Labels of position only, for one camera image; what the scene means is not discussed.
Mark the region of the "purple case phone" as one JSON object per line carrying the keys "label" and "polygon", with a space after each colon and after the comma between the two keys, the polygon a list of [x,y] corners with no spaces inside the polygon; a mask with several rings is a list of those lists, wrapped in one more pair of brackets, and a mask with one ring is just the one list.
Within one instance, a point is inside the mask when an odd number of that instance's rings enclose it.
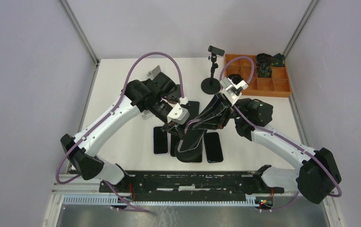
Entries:
{"label": "purple case phone", "polygon": [[169,153],[168,134],[161,130],[161,127],[153,128],[153,153],[164,155]]}

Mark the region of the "black tall round-base stand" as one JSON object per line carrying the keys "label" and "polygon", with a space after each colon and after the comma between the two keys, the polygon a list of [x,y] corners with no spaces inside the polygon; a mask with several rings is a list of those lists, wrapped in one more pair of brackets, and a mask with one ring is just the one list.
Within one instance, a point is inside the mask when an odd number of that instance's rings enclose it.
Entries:
{"label": "black tall round-base stand", "polygon": [[217,57],[223,57],[225,51],[212,45],[208,47],[208,51],[211,53],[211,55],[208,57],[208,59],[211,61],[210,77],[204,79],[201,82],[201,89],[208,95],[214,95],[220,90],[219,80],[215,79],[214,77],[215,71],[218,68]]}

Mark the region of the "light blue case phone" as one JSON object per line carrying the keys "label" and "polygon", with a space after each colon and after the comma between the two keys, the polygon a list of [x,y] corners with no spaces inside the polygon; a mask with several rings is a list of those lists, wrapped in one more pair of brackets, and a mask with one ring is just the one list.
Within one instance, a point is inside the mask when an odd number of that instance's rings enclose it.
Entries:
{"label": "light blue case phone", "polygon": [[188,112],[189,118],[188,121],[195,119],[199,115],[200,102],[198,101],[189,101],[188,102]]}

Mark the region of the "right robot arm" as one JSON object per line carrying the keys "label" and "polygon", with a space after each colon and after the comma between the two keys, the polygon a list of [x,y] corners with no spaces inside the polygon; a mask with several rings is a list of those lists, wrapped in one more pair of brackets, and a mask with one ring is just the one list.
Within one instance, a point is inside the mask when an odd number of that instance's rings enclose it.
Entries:
{"label": "right robot arm", "polygon": [[265,193],[271,187],[290,189],[314,204],[327,196],[341,197],[342,178],[333,153],[327,148],[308,147],[276,130],[270,125],[273,109],[271,104],[251,98],[231,104],[218,93],[195,119],[187,122],[183,132],[220,130],[234,119],[239,136],[269,149],[293,167],[261,167],[253,180],[257,192]]}

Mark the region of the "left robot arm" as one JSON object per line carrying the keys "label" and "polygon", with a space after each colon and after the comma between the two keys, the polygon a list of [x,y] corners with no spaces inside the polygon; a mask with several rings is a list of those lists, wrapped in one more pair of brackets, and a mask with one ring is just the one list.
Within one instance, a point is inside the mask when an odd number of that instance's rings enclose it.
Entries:
{"label": "left robot arm", "polygon": [[126,191],[129,181],[125,171],[118,164],[99,158],[98,152],[123,125],[143,112],[153,114],[170,130],[185,124],[189,117],[188,100],[182,97],[180,89],[162,72],[153,79],[129,82],[120,97],[91,125],[74,136],[61,137],[65,158],[83,180],[105,180],[116,192]]}

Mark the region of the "silver folding phone stand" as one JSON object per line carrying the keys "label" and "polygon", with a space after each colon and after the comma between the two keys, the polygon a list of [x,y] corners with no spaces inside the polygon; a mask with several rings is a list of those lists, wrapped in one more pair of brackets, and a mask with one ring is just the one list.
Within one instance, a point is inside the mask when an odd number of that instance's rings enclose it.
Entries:
{"label": "silver folding phone stand", "polygon": [[161,67],[159,65],[157,65],[154,69],[149,71],[146,76],[149,79],[154,79],[160,72],[162,72]]}

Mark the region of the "white small phone stand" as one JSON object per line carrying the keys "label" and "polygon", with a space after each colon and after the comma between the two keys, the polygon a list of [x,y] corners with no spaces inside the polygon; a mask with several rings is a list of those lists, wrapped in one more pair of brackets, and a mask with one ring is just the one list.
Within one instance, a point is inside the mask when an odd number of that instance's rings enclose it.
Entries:
{"label": "white small phone stand", "polygon": [[147,120],[150,117],[154,116],[150,111],[143,111],[140,115],[143,120]]}

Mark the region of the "orange compartment tray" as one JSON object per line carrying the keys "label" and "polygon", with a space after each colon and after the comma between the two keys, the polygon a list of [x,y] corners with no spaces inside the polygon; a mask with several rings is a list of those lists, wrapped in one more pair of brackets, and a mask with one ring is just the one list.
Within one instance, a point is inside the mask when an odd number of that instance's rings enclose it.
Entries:
{"label": "orange compartment tray", "polygon": [[248,80],[251,69],[254,69],[252,80],[249,87],[242,92],[245,96],[267,96],[267,97],[285,97],[289,98],[292,90],[289,81],[287,68],[271,67],[272,75],[270,78],[258,76],[258,66],[251,65],[249,60],[239,59],[230,64],[224,71],[223,76],[239,74],[244,80]]}

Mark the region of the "black lens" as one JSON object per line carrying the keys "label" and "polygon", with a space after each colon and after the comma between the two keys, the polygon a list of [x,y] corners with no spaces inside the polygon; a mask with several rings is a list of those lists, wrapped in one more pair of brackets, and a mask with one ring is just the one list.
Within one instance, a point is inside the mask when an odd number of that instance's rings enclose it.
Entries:
{"label": "black lens", "polygon": [[243,81],[243,78],[240,74],[231,74],[228,76],[228,78],[233,82],[233,84],[237,85],[241,81]]}

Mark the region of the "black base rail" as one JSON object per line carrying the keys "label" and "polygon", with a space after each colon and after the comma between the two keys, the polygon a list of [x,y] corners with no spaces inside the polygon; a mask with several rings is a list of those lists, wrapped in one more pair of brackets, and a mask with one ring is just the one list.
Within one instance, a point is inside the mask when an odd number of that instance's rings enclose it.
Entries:
{"label": "black base rail", "polygon": [[284,193],[253,171],[128,171],[113,188],[135,201],[243,201],[246,195]]}

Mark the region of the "black clamp stand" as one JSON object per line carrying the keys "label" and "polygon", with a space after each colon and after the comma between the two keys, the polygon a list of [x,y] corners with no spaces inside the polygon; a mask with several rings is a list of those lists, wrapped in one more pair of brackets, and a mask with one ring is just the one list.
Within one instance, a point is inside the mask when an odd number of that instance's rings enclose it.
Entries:
{"label": "black clamp stand", "polygon": [[183,163],[201,163],[202,162],[202,156],[203,156],[203,143],[200,141],[198,146],[192,150],[185,151],[185,152],[179,152],[178,150],[175,150],[176,158]]}

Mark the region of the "black phone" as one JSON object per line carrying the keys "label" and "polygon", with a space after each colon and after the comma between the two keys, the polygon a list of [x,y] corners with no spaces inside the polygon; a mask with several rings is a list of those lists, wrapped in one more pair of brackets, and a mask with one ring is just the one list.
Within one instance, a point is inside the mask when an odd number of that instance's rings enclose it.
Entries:
{"label": "black phone", "polygon": [[179,141],[180,141],[180,138],[178,136],[171,135],[171,138],[170,138],[170,155],[171,155],[171,157],[176,157],[175,150],[179,144]]}

